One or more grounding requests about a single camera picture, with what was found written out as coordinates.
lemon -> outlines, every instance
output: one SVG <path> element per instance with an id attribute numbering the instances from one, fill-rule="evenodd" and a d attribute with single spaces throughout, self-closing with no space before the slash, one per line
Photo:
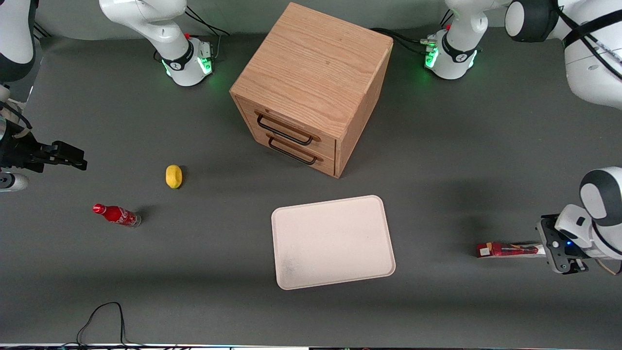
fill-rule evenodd
<path id="1" fill-rule="evenodd" d="M 169 165 L 166 168 L 166 184 L 170 188 L 178 188 L 182 185 L 182 170 L 176 165 Z"/>

wooden cabinet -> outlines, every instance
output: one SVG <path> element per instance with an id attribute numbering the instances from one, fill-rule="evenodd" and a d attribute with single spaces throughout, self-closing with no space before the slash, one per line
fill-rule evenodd
<path id="1" fill-rule="evenodd" d="M 392 46 L 390 37 L 290 3 L 230 93 L 258 143 L 340 177 Z"/>

white tray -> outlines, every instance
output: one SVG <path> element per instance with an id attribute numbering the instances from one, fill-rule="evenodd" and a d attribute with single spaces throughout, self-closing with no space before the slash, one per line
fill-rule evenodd
<path id="1" fill-rule="evenodd" d="M 365 196 L 272 213 L 276 281 L 285 290 L 386 277 L 395 271 L 382 200 Z"/>

coca-cola bottle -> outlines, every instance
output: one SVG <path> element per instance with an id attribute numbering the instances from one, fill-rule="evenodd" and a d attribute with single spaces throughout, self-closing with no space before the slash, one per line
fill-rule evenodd
<path id="1" fill-rule="evenodd" d="M 141 224 L 141 216 L 129 210 L 118 206 L 106 207 L 102 204 L 95 204 L 93 212 L 106 218 L 106 220 L 131 228 L 138 227 Z"/>

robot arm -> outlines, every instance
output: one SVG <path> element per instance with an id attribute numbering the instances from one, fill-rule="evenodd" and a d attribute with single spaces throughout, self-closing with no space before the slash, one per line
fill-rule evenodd
<path id="1" fill-rule="evenodd" d="M 196 85 L 212 73 L 209 43 L 187 39 L 172 20 L 185 12 L 186 0 L 100 0 L 100 8 L 109 20 L 147 38 L 175 83 Z"/>
<path id="2" fill-rule="evenodd" d="M 511 0 L 445 0 L 454 13 L 449 30 L 428 35 L 440 45 L 431 52 L 425 67 L 443 79 L 458 79 L 473 65 L 476 47 L 488 29 L 484 11 L 497 9 Z"/>
<path id="3" fill-rule="evenodd" d="M 38 0 L 0 0 L 0 168 L 26 168 L 41 173 L 45 164 L 65 164 L 85 170 L 87 162 L 82 150 L 61 141 L 52 145 L 39 143 L 26 118 L 7 104 L 10 93 L 4 83 L 25 77 L 34 65 L 32 30 L 37 3 Z M 6 110 L 23 120 L 26 128 L 16 120 L 5 119 Z"/>
<path id="4" fill-rule="evenodd" d="M 35 63 L 32 28 L 39 0 L 0 0 L 0 85 L 25 77 Z M 0 101 L 9 99 L 6 88 Z"/>
<path id="5" fill-rule="evenodd" d="M 622 110 L 622 2 L 514 0 L 506 13 L 512 40 L 560 39 L 572 92 Z"/>
<path id="6" fill-rule="evenodd" d="M 508 35 L 520 42 L 560 39 L 566 76 L 576 96 L 622 109 L 622 1 L 620 0 L 445 0 L 455 19 L 449 30 L 429 35 L 442 43 L 425 66 L 445 79 L 462 77 L 473 65 L 475 47 L 488 27 L 483 11 L 511 3 Z"/>
<path id="7" fill-rule="evenodd" d="M 622 260 L 622 168 L 592 170 L 581 181 L 583 207 L 567 205 L 538 222 L 553 271 L 587 271 L 584 258 Z"/>

